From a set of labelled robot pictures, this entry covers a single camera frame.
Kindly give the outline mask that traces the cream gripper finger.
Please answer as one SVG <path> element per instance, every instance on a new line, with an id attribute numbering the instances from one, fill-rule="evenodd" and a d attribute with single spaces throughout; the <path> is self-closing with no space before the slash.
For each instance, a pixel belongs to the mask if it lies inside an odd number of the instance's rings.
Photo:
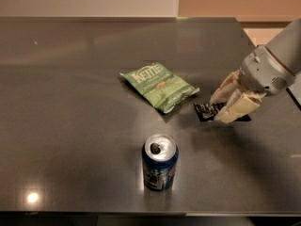
<path id="1" fill-rule="evenodd" d="M 261 93 L 237 89 L 231 94 L 226 105 L 214 116 L 214 120 L 223 123 L 236 121 L 260 107 L 261 100 Z"/>
<path id="2" fill-rule="evenodd" d="M 227 103 L 233 105 L 241 96 L 239 72 L 230 73 L 211 96 L 211 104 Z"/>

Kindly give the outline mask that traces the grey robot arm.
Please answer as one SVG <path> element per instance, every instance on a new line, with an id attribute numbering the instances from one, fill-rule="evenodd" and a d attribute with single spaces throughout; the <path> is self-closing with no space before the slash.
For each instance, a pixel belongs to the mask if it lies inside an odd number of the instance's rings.
<path id="1" fill-rule="evenodd" d="M 278 95 L 291 86 L 301 72 L 301 20 L 287 25 L 265 45 L 258 45 L 228 75 L 210 99 L 224 104 L 215 121 L 230 123 L 261 106 L 266 96 Z"/>

